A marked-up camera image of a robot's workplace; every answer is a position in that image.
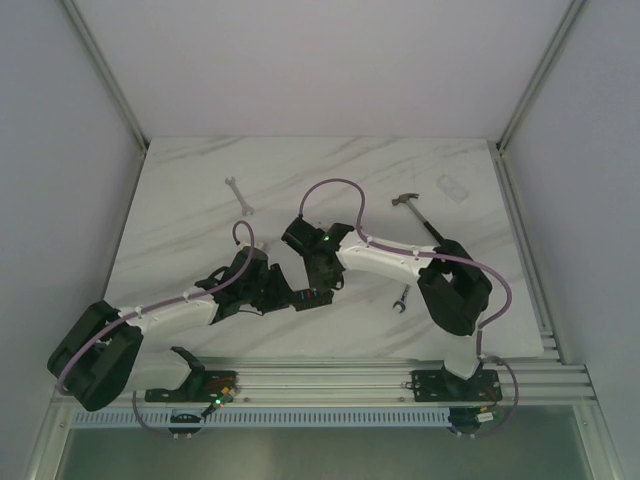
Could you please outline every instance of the white wall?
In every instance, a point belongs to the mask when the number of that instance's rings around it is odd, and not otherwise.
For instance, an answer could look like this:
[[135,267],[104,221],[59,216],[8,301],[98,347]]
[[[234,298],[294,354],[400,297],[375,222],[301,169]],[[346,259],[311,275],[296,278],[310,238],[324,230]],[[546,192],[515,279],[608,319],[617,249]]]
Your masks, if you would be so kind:
[[77,0],[143,130],[497,140],[569,0]]
[[136,147],[52,0],[0,7],[0,478],[22,478],[46,361],[99,298]]
[[571,356],[640,478],[640,2],[591,2],[510,161]]

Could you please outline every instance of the marble table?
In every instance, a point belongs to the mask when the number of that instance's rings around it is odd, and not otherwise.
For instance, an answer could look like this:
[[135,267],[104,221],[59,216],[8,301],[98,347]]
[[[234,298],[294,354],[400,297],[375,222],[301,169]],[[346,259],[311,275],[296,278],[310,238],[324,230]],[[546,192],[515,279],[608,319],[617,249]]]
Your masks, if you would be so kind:
[[[181,293],[228,265],[236,253],[231,226],[243,218],[225,184],[234,176],[255,209],[245,217],[271,262],[279,262],[293,289],[306,288],[302,260],[280,241],[304,192],[329,177],[358,182],[367,194],[363,227],[408,244],[433,244],[423,226],[391,199],[416,192],[415,205],[445,236],[478,261],[501,272],[514,291],[513,306],[487,327],[484,350],[504,357],[543,352],[487,142],[439,138],[155,138],[118,251],[106,300],[144,305]],[[346,185],[316,190],[305,219],[320,225],[353,224],[359,196]],[[239,228],[242,237],[244,232]],[[214,326],[167,339],[201,356],[231,357],[444,357],[443,332],[417,288],[407,310],[392,310],[403,285],[348,272],[331,306],[264,317],[242,313]],[[488,312],[504,301],[494,282]]]

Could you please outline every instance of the gray floor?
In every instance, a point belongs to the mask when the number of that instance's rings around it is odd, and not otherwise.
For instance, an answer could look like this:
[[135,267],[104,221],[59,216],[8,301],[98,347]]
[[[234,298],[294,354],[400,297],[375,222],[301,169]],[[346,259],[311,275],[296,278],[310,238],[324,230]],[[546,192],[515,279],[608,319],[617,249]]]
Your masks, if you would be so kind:
[[570,408],[521,408],[495,437],[431,428],[76,430],[58,480],[589,479]]

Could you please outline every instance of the hammer head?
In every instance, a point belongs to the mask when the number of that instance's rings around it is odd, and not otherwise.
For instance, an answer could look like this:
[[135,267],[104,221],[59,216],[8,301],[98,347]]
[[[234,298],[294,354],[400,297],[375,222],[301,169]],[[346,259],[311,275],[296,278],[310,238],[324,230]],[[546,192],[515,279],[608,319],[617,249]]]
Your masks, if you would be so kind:
[[412,198],[418,198],[418,197],[419,195],[417,193],[403,193],[398,198],[394,198],[393,200],[391,200],[391,205],[395,207],[399,203],[407,203],[408,200],[411,200]]

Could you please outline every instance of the silver wrench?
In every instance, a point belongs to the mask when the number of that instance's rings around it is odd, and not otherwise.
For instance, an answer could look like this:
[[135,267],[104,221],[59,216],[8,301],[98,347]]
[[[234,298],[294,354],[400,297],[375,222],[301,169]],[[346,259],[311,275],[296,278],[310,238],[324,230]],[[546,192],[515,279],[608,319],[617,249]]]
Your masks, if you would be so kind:
[[236,186],[236,179],[234,177],[225,178],[224,183],[229,185],[231,187],[231,190],[233,190],[233,193],[236,194],[236,198],[238,199],[238,201],[240,202],[240,205],[242,206],[242,215],[244,215],[245,217],[247,215],[253,215],[253,207],[249,206],[249,204],[242,197],[240,190],[238,190],[238,187]]

